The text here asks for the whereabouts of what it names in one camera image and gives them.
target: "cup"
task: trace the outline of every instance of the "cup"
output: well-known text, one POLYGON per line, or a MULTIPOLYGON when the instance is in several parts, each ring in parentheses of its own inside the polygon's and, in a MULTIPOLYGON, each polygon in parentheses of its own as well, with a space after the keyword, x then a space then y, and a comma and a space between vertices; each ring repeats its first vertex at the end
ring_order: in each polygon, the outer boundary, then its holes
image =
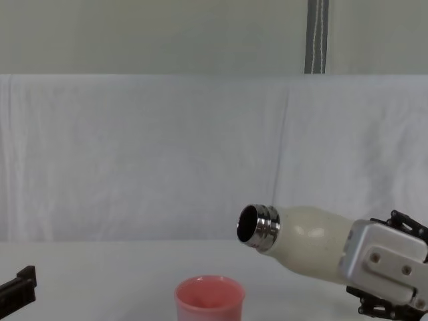
POLYGON ((175 289, 178 321, 241 321, 245 290, 224 276, 196 276, 175 289))

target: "black plastic part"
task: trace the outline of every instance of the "black plastic part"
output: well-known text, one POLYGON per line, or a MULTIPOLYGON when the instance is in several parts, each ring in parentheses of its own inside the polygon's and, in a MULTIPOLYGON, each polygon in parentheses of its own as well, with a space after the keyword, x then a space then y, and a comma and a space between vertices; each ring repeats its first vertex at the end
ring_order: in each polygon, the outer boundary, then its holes
MULTIPOLYGON (((380 219, 370 220, 422 239, 428 245, 428 228, 411 219, 408 215, 394 210, 391 212, 391 218, 387 221, 381 221, 380 219)), ((365 316, 388 320, 420 321, 425 314, 411 306, 397 306, 389 301, 350 286, 346 287, 346 291, 360 298, 361 306, 358 308, 358 313, 365 316)))
POLYGON ((16 276, 0 286, 0 319, 35 301, 35 267, 29 265, 16 276))

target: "white tablecloth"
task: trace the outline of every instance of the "white tablecloth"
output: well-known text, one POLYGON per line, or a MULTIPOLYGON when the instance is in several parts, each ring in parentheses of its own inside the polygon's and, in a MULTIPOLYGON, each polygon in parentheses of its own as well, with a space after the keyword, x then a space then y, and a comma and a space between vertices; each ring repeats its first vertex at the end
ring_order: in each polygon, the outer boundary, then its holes
POLYGON ((186 278, 241 282, 243 321, 362 320, 344 286, 294 274, 238 241, 0 243, 0 282, 36 266, 37 299, 10 321, 175 320, 173 292, 186 278))

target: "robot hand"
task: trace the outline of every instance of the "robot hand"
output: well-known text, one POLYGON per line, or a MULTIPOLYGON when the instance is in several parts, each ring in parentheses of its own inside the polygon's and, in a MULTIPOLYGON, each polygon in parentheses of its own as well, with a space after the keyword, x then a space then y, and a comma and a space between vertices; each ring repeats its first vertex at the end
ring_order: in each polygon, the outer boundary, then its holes
POLYGON ((360 314, 428 321, 428 228, 398 211, 355 221, 339 262, 360 314))

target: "bottle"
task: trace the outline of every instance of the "bottle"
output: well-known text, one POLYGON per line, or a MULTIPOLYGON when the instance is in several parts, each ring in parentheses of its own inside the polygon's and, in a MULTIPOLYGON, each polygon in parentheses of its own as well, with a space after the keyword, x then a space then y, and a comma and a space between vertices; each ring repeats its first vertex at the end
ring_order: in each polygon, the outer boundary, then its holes
POLYGON ((239 216, 237 236, 297 274, 344 284, 338 264, 352 224, 315 207, 248 205, 239 216))

